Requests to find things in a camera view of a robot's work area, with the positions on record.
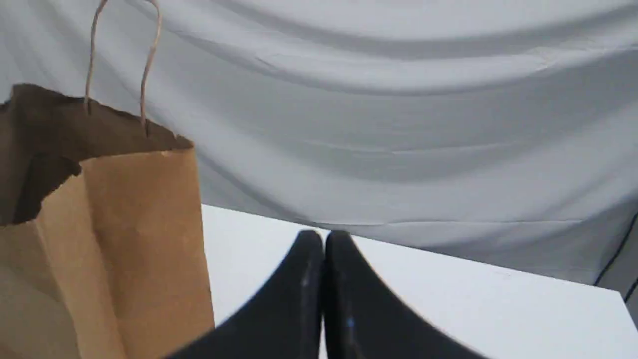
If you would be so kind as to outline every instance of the brown paper bag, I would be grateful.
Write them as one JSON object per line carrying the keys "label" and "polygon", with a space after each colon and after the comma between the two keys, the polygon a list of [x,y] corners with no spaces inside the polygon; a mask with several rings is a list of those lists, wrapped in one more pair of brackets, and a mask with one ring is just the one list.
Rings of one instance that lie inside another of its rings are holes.
{"label": "brown paper bag", "polygon": [[213,327],[195,150],[141,103],[0,107],[0,358],[155,359]]}

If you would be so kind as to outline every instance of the paper bag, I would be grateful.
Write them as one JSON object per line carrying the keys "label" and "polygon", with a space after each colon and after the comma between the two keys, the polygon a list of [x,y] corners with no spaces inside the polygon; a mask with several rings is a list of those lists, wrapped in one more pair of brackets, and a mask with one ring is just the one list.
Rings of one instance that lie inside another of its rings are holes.
{"label": "paper bag", "polygon": [[19,84],[0,141],[1,358],[155,359],[213,327],[189,140]]}

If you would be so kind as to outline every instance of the white table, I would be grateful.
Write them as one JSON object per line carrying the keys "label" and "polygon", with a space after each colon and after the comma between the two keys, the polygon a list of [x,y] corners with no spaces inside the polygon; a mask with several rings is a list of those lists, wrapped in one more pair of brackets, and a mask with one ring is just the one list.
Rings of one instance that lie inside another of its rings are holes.
{"label": "white table", "polygon": [[[210,206],[202,216],[219,325],[261,287],[308,227]],[[413,310],[490,359],[638,358],[638,330],[618,292],[355,241]]]}

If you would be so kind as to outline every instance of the paper bag handle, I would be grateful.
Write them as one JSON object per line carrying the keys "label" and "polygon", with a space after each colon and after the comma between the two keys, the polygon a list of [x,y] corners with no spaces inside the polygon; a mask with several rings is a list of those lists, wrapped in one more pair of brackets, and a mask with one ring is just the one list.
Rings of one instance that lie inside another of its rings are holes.
{"label": "paper bag handle", "polygon": [[[86,77],[86,87],[84,89],[84,109],[87,114],[90,114],[89,89],[91,88],[91,77],[93,76],[93,61],[95,58],[95,32],[98,25],[98,17],[100,17],[100,13],[104,9],[104,6],[107,4],[107,1],[108,0],[100,1],[100,5],[98,6],[98,9],[95,11],[95,17],[93,18],[93,25],[91,26],[91,57],[89,60],[89,73],[87,74],[87,77]],[[142,76],[142,89],[140,90],[140,119],[142,121],[142,126],[144,128],[144,131],[146,132],[146,135],[149,134],[149,124],[146,118],[146,106],[145,106],[146,105],[146,100],[145,100],[146,80],[149,76],[149,70],[151,69],[153,57],[155,56],[155,51],[157,50],[158,42],[160,40],[159,35],[161,33],[161,12],[160,12],[159,5],[157,4],[156,0],[147,0],[147,1],[149,1],[153,6],[155,6],[155,9],[157,9],[158,25],[157,25],[157,31],[155,34],[155,40],[153,41],[153,45],[151,45],[151,49],[149,50],[149,57],[146,60],[146,66],[144,67],[144,75]]]}

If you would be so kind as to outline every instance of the white tabletop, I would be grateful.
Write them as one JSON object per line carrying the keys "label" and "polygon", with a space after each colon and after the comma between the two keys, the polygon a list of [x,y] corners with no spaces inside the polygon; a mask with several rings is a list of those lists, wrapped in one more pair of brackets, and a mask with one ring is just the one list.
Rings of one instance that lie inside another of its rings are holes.
{"label": "white tabletop", "polygon": [[[202,216],[219,325],[259,290],[308,227],[210,206]],[[490,359],[638,358],[638,330],[615,291],[355,241],[415,312]]]}

